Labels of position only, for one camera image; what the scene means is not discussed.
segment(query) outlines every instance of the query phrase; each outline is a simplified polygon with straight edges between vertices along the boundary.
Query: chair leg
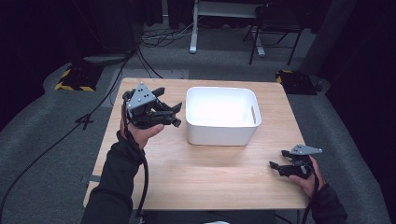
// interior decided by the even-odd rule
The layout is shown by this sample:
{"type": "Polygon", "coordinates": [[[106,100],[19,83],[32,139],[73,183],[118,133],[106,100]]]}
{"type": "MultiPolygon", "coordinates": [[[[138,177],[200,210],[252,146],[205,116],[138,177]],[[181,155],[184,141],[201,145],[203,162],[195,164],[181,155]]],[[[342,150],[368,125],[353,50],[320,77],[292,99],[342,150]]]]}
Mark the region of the chair leg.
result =
{"type": "Polygon", "coordinates": [[[280,39],[276,43],[279,44],[280,41],[282,41],[286,37],[287,34],[288,33],[283,34],[282,37],[280,37],[280,39]]]}
{"type": "Polygon", "coordinates": [[[289,61],[288,61],[288,65],[290,65],[291,58],[293,57],[294,51],[296,50],[298,40],[300,39],[300,35],[301,35],[301,31],[298,33],[296,41],[294,42],[294,47],[293,47],[293,50],[291,51],[291,54],[290,54],[290,57],[289,57],[289,61]]]}
{"type": "Polygon", "coordinates": [[[247,34],[245,35],[244,40],[242,42],[245,42],[245,40],[247,40],[247,37],[250,34],[252,28],[253,28],[253,25],[251,25],[250,28],[248,29],[247,34]]]}
{"type": "Polygon", "coordinates": [[[253,47],[251,48],[250,60],[249,60],[248,64],[251,64],[251,61],[253,60],[253,54],[254,54],[254,50],[256,49],[256,42],[257,42],[257,37],[259,36],[259,32],[260,32],[260,29],[259,29],[259,27],[257,27],[256,33],[254,35],[253,47]]]}

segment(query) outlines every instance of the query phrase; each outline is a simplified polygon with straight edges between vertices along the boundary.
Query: hand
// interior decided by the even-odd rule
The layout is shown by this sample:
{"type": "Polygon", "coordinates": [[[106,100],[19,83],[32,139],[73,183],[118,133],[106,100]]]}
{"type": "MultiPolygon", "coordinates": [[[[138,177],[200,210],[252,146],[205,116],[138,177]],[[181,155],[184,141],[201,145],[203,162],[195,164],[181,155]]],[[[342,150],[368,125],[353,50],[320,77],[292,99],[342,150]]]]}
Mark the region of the hand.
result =
{"type": "MultiPolygon", "coordinates": [[[[136,143],[139,144],[140,149],[143,149],[146,146],[150,137],[156,135],[157,133],[160,133],[163,130],[163,128],[164,128],[163,124],[157,124],[148,129],[138,129],[132,123],[128,124],[128,130],[129,132],[131,132],[136,143]]],[[[125,130],[124,123],[121,116],[120,134],[123,138],[127,139],[124,130],[125,130]]]]}
{"type": "MultiPolygon", "coordinates": [[[[315,172],[317,173],[317,176],[318,176],[318,180],[319,180],[318,191],[319,191],[321,188],[323,188],[325,183],[324,183],[322,174],[320,173],[317,161],[311,156],[309,156],[309,158],[311,159],[312,164],[313,164],[314,169],[315,169],[315,172]]],[[[300,186],[304,190],[305,194],[308,195],[310,198],[312,198],[312,194],[314,193],[314,187],[315,187],[315,176],[314,176],[314,174],[309,176],[307,179],[300,178],[297,175],[290,175],[289,179],[292,182],[294,182],[294,184],[300,186]]]]}

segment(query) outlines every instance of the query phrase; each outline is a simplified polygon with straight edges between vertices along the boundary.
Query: person's right hand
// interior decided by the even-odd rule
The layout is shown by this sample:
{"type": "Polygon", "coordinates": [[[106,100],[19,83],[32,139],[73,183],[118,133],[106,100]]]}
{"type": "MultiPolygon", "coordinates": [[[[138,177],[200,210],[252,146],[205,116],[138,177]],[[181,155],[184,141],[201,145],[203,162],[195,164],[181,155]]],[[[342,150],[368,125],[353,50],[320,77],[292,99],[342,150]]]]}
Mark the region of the person's right hand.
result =
{"type": "MultiPolygon", "coordinates": [[[[322,176],[322,174],[321,174],[321,172],[319,170],[317,161],[311,156],[309,156],[309,158],[311,159],[312,164],[313,164],[314,169],[315,169],[315,172],[316,172],[316,174],[318,176],[318,180],[319,180],[318,191],[319,191],[321,188],[323,188],[323,186],[325,185],[325,182],[324,182],[323,176],[322,176]]],[[[314,176],[314,174],[309,176],[307,179],[300,178],[297,175],[290,175],[289,179],[292,182],[294,182],[296,185],[300,186],[304,190],[306,195],[308,195],[310,198],[312,198],[312,194],[314,193],[314,187],[315,187],[315,176],[314,176]]]]}

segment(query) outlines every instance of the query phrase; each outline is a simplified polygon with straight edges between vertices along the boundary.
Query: wooden table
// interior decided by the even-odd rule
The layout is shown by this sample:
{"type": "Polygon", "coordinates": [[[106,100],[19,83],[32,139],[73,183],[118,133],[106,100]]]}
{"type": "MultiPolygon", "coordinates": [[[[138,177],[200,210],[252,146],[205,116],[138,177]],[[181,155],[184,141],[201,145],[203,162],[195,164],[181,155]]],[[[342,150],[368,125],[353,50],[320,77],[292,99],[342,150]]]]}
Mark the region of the wooden table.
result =
{"type": "MultiPolygon", "coordinates": [[[[289,101],[278,83],[213,80],[125,78],[108,122],[92,175],[100,175],[106,154],[117,141],[120,128],[121,96],[140,81],[154,91],[165,87],[160,100],[170,106],[182,102],[177,117],[179,128],[166,126],[145,147],[149,168],[147,210],[302,209],[307,205],[303,191],[285,176],[272,170],[269,161],[289,164],[281,150],[291,150],[304,139],[289,101]],[[190,87],[236,87],[255,92],[262,124],[244,147],[195,146],[187,141],[186,93],[190,87]]],[[[134,179],[134,204],[140,202],[144,170],[134,179]]],[[[91,181],[84,205],[91,190],[91,181]]]]}

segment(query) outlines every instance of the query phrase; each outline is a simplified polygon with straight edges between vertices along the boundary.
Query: person's right arm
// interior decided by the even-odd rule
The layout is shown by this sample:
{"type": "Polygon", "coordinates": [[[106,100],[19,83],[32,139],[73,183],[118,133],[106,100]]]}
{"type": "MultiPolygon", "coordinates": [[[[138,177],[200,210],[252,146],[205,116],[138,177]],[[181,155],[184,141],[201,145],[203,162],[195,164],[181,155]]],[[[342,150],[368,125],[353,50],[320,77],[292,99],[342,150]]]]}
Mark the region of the person's right arm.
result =
{"type": "MultiPolygon", "coordinates": [[[[318,176],[319,187],[318,192],[314,196],[312,202],[312,218],[317,224],[343,224],[347,223],[347,211],[340,203],[335,190],[324,182],[323,176],[318,168],[317,161],[310,157],[314,169],[318,176]]],[[[304,192],[312,198],[315,186],[314,175],[309,176],[307,179],[300,178],[296,175],[290,175],[289,179],[296,185],[300,186],[304,192]]]]}

